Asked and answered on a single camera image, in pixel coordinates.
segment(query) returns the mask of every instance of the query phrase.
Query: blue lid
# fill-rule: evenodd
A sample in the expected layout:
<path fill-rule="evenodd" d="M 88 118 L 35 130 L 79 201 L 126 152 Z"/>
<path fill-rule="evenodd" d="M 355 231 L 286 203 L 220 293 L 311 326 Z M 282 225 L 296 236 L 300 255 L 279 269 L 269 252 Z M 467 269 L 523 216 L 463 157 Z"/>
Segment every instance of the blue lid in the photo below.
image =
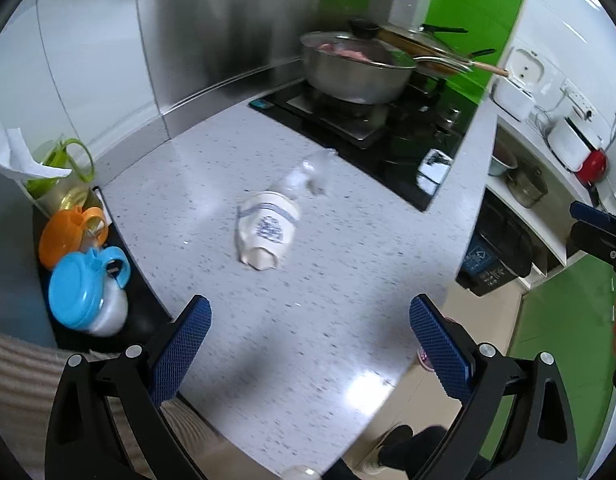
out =
<path fill-rule="evenodd" d="M 82 330 L 95 319 L 103 296 L 103 262 L 97 251 L 66 254 L 50 278 L 48 303 L 59 323 Z"/>

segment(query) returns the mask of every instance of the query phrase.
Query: silver screw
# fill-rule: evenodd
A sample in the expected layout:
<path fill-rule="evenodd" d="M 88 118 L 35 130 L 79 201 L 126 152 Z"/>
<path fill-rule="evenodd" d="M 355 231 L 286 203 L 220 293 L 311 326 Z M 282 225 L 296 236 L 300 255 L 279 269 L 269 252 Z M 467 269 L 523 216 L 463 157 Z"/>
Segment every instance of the silver screw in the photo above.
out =
<path fill-rule="evenodd" d="M 82 356 L 80 356 L 79 354 L 72 354 L 68 358 L 68 366 L 71 366 L 73 368 L 75 366 L 78 366 L 81 362 L 82 362 Z"/>
<path fill-rule="evenodd" d="M 541 360 L 547 365 L 551 365 L 554 363 L 554 358 L 552 357 L 552 354 L 548 352 L 541 352 L 540 357 L 541 357 Z"/>
<path fill-rule="evenodd" d="M 126 357 L 133 359 L 139 357 L 142 354 L 142 348 L 139 345 L 132 345 L 126 348 Z"/>
<path fill-rule="evenodd" d="M 481 352 L 481 355 L 485 355 L 485 357 L 494 357 L 496 355 L 496 349 L 488 343 L 483 343 L 478 348 L 478 351 Z"/>

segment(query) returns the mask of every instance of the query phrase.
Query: orange lid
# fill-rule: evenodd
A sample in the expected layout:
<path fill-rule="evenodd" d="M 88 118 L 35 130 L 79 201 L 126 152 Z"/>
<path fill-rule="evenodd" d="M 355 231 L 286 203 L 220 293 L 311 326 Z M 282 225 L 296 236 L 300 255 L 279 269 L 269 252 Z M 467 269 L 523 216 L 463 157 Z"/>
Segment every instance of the orange lid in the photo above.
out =
<path fill-rule="evenodd" d="M 86 223 L 91 218 L 100 218 L 104 224 L 104 212 L 98 207 L 86 211 L 75 206 L 73 209 L 57 211 L 50 217 L 39 238 L 39 261 L 48 269 L 54 269 L 66 254 L 79 250 Z M 108 237 L 108 227 L 104 227 L 97 237 L 101 245 Z"/>

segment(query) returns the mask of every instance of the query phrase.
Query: blue jar handle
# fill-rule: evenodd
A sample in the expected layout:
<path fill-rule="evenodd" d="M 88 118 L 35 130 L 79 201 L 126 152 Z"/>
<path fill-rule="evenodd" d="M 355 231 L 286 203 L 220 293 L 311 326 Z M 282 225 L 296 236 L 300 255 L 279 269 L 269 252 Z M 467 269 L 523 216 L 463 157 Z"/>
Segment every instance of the blue jar handle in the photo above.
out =
<path fill-rule="evenodd" d="M 107 266 L 110 262 L 118 260 L 122 263 L 121 270 L 117 276 L 117 284 L 124 288 L 128 284 L 128 280 L 130 279 L 130 263 L 128 262 L 127 256 L 124 252 L 115 246 L 106 247 L 99 253 L 99 260 L 103 263 L 104 267 Z"/>

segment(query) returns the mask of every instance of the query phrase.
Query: power outlet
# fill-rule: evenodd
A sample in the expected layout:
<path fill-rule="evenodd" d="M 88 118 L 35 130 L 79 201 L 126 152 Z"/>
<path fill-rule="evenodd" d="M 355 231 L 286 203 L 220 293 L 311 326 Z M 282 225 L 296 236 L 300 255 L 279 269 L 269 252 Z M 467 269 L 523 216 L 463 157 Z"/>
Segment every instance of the power outlet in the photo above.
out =
<path fill-rule="evenodd" d="M 584 115 L 587 115 L 590 112 L 591 116 L 594 117 L 596 115 L 596 108 L 590 102 L 590 100 L 583 95 L 581 90 L 574 86 L 571 80 L 566 79 L 561 85 L 561 91 L 568 95 L 568 98 L 571 102 L 573 102 L 578 108 L 581 108 L 581 111 Z"/>

